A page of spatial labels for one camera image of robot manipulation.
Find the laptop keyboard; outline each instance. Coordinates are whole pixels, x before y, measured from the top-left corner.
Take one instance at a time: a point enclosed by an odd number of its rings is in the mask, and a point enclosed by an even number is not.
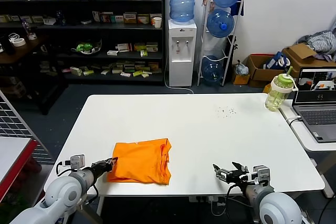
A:
[[[309,125],[336,124],[336,110],[301,111],[301,114]]]

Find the laptop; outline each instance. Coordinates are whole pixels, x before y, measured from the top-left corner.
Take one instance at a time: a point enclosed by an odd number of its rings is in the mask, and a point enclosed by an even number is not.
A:
[[[301,68],[297,86],[294,110],[317,142],[336,142],[336,67]]]

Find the wire rack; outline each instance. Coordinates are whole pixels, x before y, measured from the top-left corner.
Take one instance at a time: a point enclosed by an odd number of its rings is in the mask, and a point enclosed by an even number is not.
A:
[[[0,136],[26,137],[37,142],[32,154],[33,158],[42,165],[53,165],[55,160],[42,144],[40,139],[29,128],[27,123],[17,113],[3,92],[0,91]]]
[[[225,59],[226,60],[226,64],[225,66],[225,69],[224,69],[224,76],[223,76],[223,80],[222,80],[222,83],[221,85],[223,86],[224,85],[224,82],[225,82],[225,78],[226,78],[226,74],[227,74],[227,70],[228,70],[228,67],[229,67],[229,64],[230,64],[230,57],[232,56],[232,51],[235,49],[235,41],[236,41],[236,28],[238,26],[238,23],[239,23],[239,19],[241,17],[241,11],[243,9],[243,4],[244,4],[244,0],[241,0],[241,1],[238,1],[237,3],[240,3],[239,5],[239,12],[238,12],[238,15],[237,17],[235,18],[235,26],[234,26],[234,29],[233,31],[231,32],[230,35],[232,35],[232,39],[230,40],[228,38],[228,36],[226,37],[226,41],[230,44],[230,50],[229,50],[229,54],[228,56],[225,54],[225,51],[224,51],[224,47],[222,47],[222,54],[223,54],[223,57],[222,58],[219,58],[217,60],[212,60],[212,59],[209,59],[206,55],[205,55],[205,44],[206,44],[206,34],[209,33],[207,27],[206,27],[206,23],[207,23],[207,20],[208,20],[208,15],[210,12],[212,12],[214,6],[215,6],[215,3],[213,0],[203,0],[203,18],[202,18],[202,29],[203,29],[203,33],[202,33],[202,36],[201,36],[201,42],[202,42],[202,47],[201,47],[201,56],[200,56],[200,63],[199,63],[199,67],[198,67],[198,80],[197,80],[197,85],[200,84],[200,81],[201,79],[203,78],[203,75],[202,75],[202,61],[203,61],[203,58],[207,58],[208,60],[210,61],[222,61],[224,62]]]

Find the green water bottle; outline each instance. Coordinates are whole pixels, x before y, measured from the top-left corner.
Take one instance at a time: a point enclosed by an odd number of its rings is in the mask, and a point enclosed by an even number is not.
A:
[[[270,111],[279,109],[290,92],[298,90],[293,77],[289,75],[292,68],[290,67],[287,73],[279,74],[273,78],[271,89],[265,101],[265,107]]]

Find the tape roll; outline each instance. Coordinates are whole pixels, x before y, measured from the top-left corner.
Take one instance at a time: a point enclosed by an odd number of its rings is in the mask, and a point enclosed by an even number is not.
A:
[[[26,44],[26,41],[24,38],[20,38],[20,39],[15,39],[13,42],[12,42],[13,46],[14,47],[20,47],[20,46],[23,46]]]

